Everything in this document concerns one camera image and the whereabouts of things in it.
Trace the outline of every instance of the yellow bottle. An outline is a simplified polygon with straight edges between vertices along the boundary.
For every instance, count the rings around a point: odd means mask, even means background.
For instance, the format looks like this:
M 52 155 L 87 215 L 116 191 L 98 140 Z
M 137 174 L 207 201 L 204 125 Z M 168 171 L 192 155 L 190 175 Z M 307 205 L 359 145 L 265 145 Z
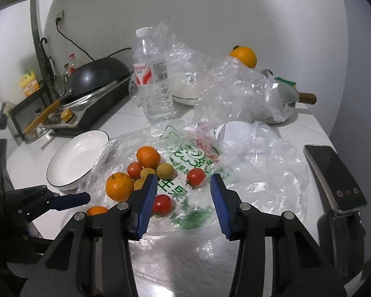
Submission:
M 21 78 L 19 85 L 21 86 L 26 97 L 40 89 L 40 85 L 32 69 L 29 69 L 23 73 L 23 77 Z

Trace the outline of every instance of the white table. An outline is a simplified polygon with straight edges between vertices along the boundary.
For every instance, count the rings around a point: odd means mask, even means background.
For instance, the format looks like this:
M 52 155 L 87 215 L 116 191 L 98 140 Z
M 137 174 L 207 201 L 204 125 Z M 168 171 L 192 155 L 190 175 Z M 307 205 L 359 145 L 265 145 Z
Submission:
M 176 106 L 176 117 L 191 119 L 192 116 L 191 107 Z M 148 126 L 149 123 L 144 116 L 143 109 L 136 107 L 133 101 L 125 99 L 103 116 L 94 126 L 94 129 L 101 129 L 107 132 L 110 138 L 113 138 Z M 302 153 L 305 144 L 332 146 L 325 131 L 303 104 L 297 104 L 293 116 L 287 122 L 276 125 L 273 129 L 283 139 L 291 142 L 300 153 Z M 29 145 L 22 143 L 8 159 L 7 170 L 15 189 L 46 184 L 51 191 L 60 193 L 59 190 L 49 185 L 46 179 L 46 169 L 56 151 L 69 139 L 57 137 L 41 150 L 47 140 L 48 136 L 45 135 Z M 323 215 L 323 206 L 309 167 L 308 174 L 308 209 L 304 225 L 318 242 L 317 220 Z M 50 210 L 37 218 L 34 224 L 44 238 L 54 239 L 76 211 L 77 208 L 71 211 Z M 140 296 L 173 296 L 170 290 L 138 278 L 137 285 Z

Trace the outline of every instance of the smartphone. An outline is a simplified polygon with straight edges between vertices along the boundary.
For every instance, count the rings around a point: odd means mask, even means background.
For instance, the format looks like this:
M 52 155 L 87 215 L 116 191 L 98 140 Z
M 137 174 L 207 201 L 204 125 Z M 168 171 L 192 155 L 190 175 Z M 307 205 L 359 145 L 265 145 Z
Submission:
M 337 218 L 347 217 L 367 206 L 360 187 L 332 147 L 305 145 L 304 153 Z

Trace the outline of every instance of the electrical outlet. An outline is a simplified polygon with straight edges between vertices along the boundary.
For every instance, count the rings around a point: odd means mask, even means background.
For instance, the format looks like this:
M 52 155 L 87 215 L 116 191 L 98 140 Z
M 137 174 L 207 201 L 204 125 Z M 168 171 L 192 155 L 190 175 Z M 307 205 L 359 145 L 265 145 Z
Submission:
M 60 11 L 56 17 L 60 18 L 60 21 L 58 24 L 61 24 L 64 20 L 64 10 Z

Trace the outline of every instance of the wooden handle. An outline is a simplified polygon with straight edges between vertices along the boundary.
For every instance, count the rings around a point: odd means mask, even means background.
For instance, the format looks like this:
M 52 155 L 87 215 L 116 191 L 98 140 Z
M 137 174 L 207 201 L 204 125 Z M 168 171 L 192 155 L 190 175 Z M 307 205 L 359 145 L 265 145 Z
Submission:
M 315 105 L 317 102 L 315 94 L 309 94 L 309 93 L 298 93 L 298 94 L 300 96 L 300 99 L 298 100 L 298 102 L 302 104 Z
M 48 115 L 51 114 L 56 108 L 58 108 L 60 105 L 59 99 L 54 101 L 51 105 L 49 105 L 46 109 L 44 109 L 40 115 L 38 115 L 29 125 L 25 128 L 23 131 L 26 135 L 32 133 L 36 129 L 36 127 L 40 123 L 44 123 L 46 119 L 48 118 Z

